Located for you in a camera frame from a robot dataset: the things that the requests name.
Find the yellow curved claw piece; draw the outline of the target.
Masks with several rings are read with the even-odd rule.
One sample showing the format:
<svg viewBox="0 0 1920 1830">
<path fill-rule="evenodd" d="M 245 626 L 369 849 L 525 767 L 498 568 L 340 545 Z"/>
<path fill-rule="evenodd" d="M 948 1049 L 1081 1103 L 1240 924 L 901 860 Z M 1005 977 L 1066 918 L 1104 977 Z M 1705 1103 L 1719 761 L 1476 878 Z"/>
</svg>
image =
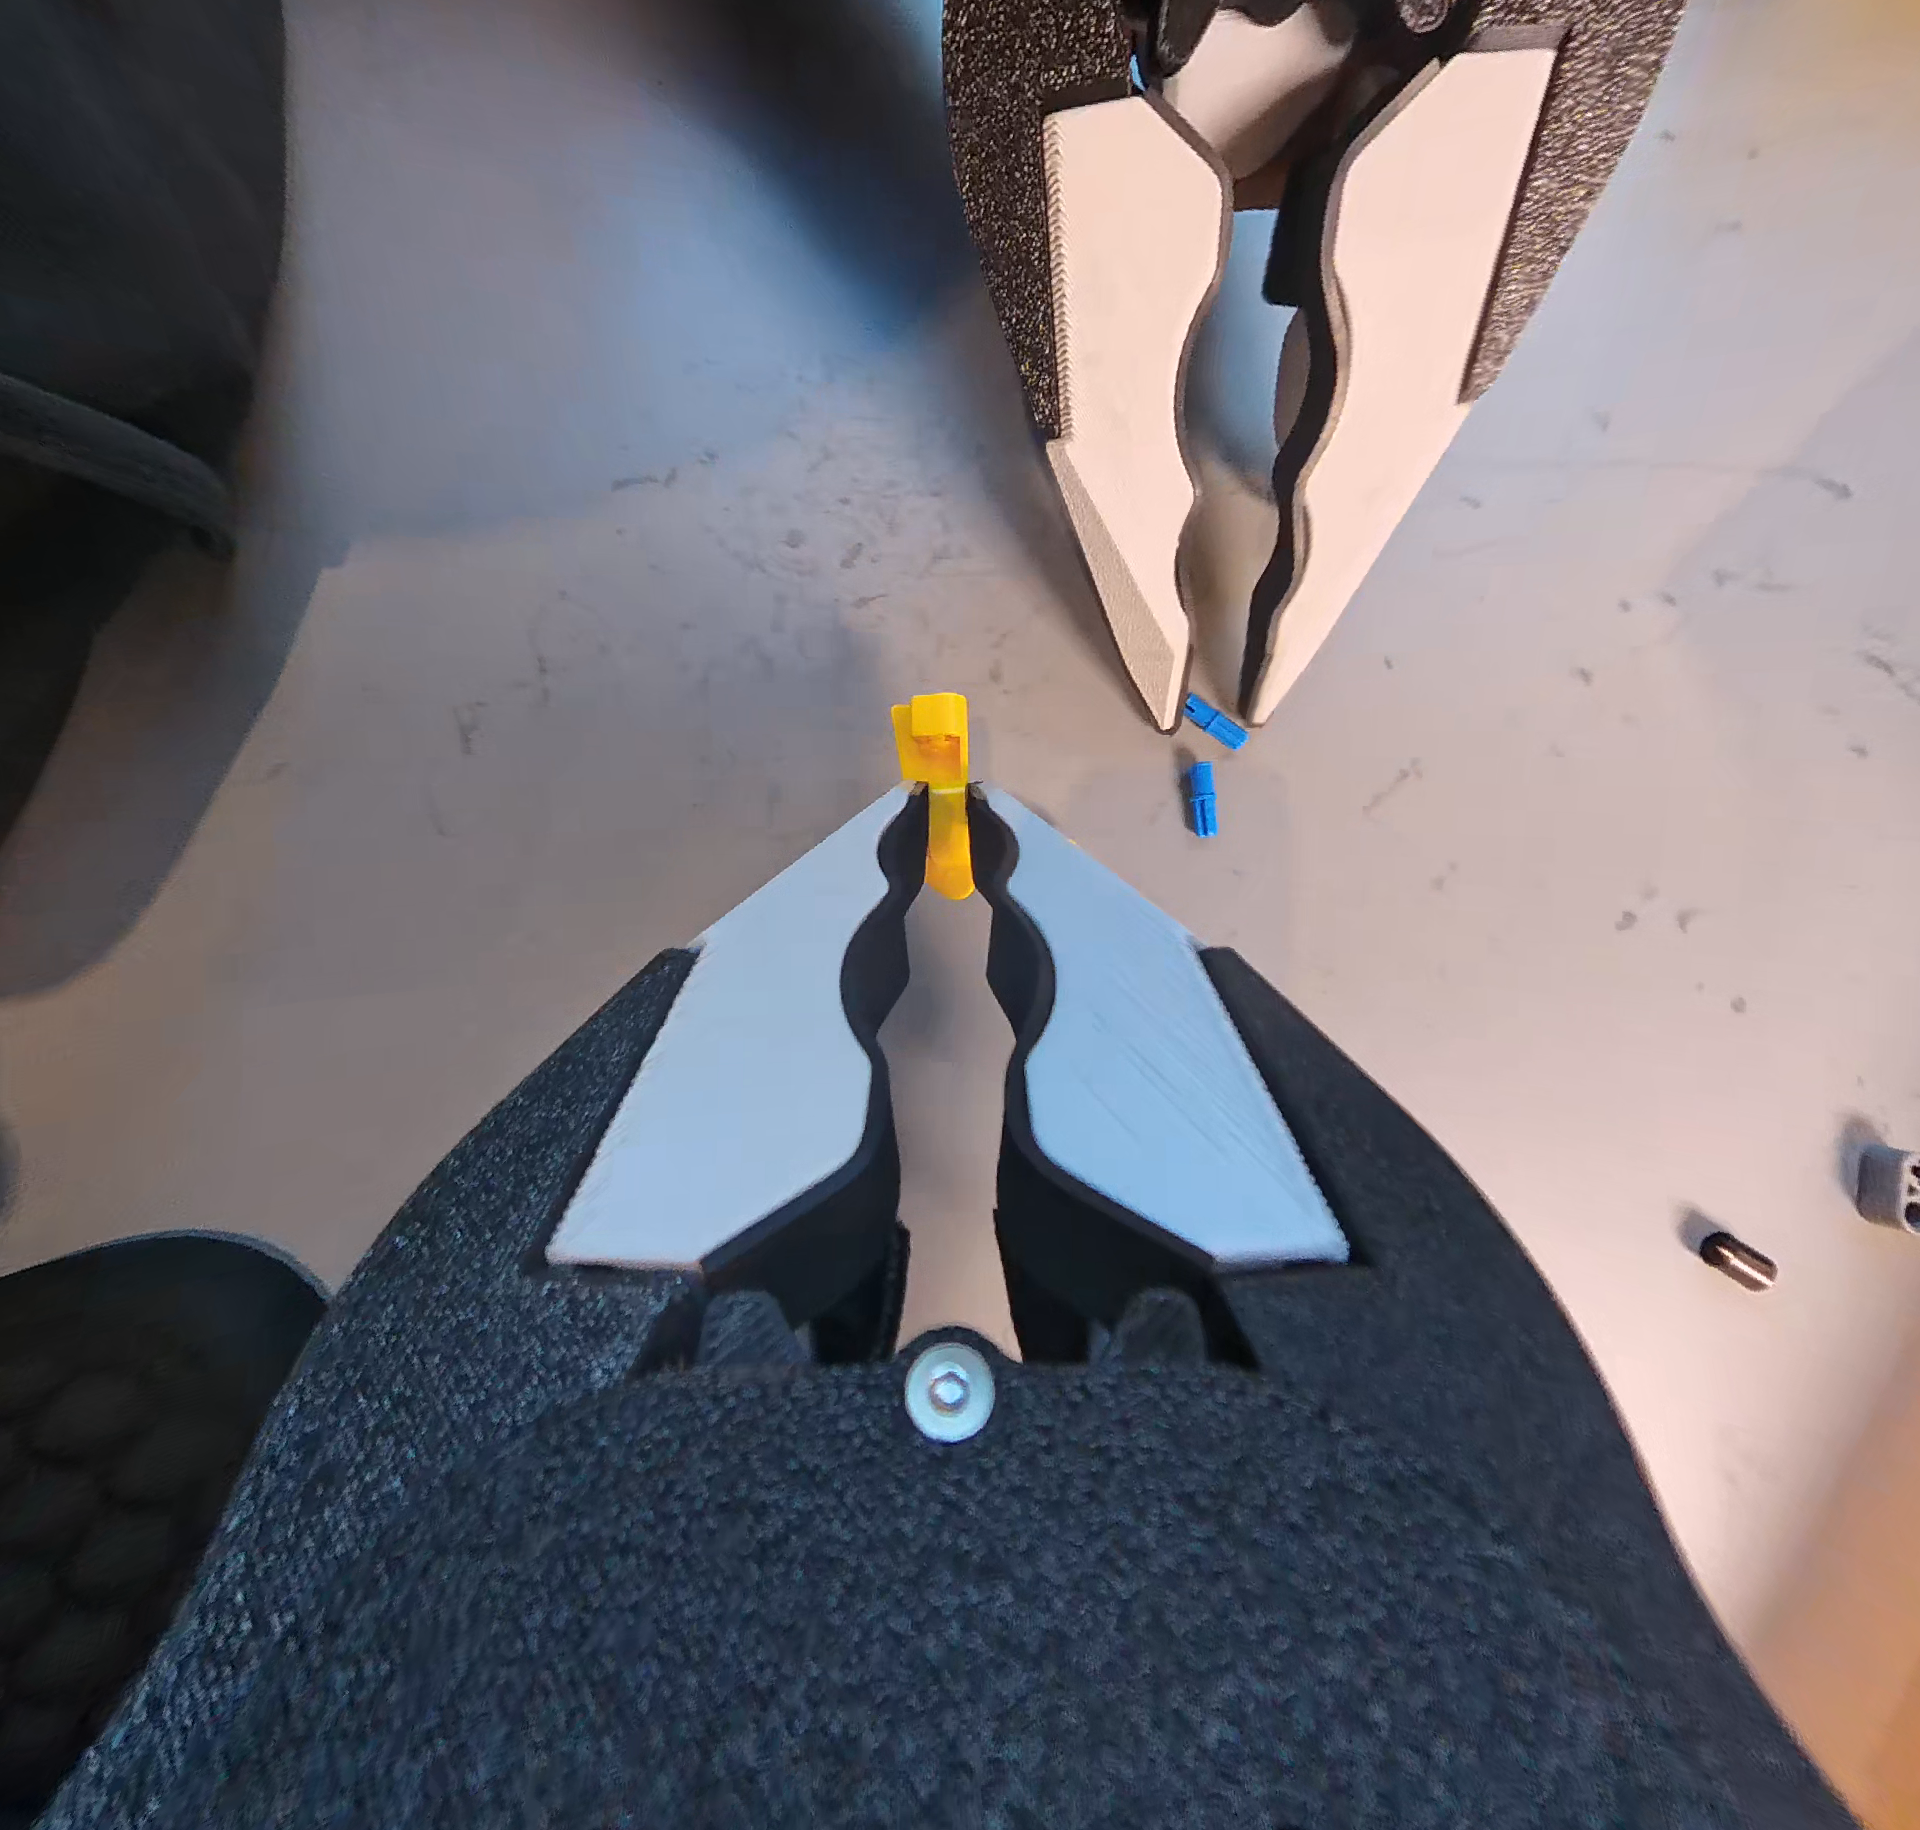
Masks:
<svg viewBox="0 0 1920 1830">
<path fill-rule="evenodd" d="M 946 901 L 975 894 L 971 719 L 957 691 L 917 693 L 891 708 L 901 780 L 928 794 L 926 886 Z"/>
</svg>

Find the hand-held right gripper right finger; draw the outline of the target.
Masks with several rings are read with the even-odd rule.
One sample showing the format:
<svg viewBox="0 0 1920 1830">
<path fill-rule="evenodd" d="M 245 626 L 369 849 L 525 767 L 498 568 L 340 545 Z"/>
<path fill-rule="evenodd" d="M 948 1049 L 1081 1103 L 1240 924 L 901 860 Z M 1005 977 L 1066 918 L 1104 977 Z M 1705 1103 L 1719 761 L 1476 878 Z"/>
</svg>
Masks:
<svg viewBox="0 0 1920 1830">
<path fill-rule="evenodd" d="M 1172 1291 L 1216 1364 L 1227 1285 L 1344 1266 L 1348 1239 L 1198 939 L 1001 788 L 968 794 L 987 979 L 1011 1036 L 995 1235 L 1019 1355 L 1090 1364 Z"/>
</svg>

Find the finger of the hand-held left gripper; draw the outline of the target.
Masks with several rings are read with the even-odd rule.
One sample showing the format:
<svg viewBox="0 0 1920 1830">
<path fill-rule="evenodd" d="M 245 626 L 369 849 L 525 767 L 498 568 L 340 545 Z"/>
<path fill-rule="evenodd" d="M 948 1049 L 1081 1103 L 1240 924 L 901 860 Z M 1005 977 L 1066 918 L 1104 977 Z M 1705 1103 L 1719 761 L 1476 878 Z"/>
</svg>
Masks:
<svg viewBox="0 0 1920 1830">
<path fill-rule="evenodd" d="M 1557 53 L 1557 30 L 1496 30 L 1425 67 L 1331 165 L 1278 363 L 1278 532 L 1250 606 L 1250 724 L 1301 680 L 1467 419 Z"/>
<path fill-rule="evenodd" d="M 1130 94 L 1046 119 L 1043 188 L 1061 405 L 1046 452 L 1116 651 L 1167 734 L 1192 655 L 1180 399 L 1227 258 L 1227 179 L 1158 98 Z"/>
</svg>

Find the grey desk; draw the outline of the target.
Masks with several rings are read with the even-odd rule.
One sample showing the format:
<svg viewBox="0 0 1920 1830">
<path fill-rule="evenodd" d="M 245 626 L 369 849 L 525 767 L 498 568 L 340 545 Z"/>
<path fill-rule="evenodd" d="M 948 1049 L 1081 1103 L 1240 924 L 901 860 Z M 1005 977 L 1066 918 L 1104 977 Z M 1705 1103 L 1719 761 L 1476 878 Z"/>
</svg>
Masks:
<svg viewBox="0 0 1920 1830">
<path fill-rule="evenodd" d="M 1916 1823 L 1916 0 L 1693 0 L 1524 344 L 1180 821 L 954 204 L 939 0 L 285 0 L 231 566 L 130 595 L 5 856 L 5 1266 L 338 1284 L 890 705 L 1463 1163 L 1697 1577 Z M 1695 1254 L 1781 1269 L 1747 1292 Z"/>
</svg>

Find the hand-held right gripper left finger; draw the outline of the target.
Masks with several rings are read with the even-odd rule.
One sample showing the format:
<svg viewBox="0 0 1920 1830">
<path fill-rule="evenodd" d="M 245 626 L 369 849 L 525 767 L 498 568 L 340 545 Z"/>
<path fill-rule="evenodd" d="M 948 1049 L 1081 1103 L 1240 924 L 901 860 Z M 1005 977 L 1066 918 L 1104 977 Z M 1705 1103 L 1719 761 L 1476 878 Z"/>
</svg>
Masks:
<svg viewBox="0 0 1920 1830">
<path fill-rule="evenodd" d="M 551 1266 L 760 1291 L 825 1364 L 896 1352 L 908 1237 L 879 1030 L 917 894 L 920 794 L 894 786 L 695 941 Z"/>
</svg>

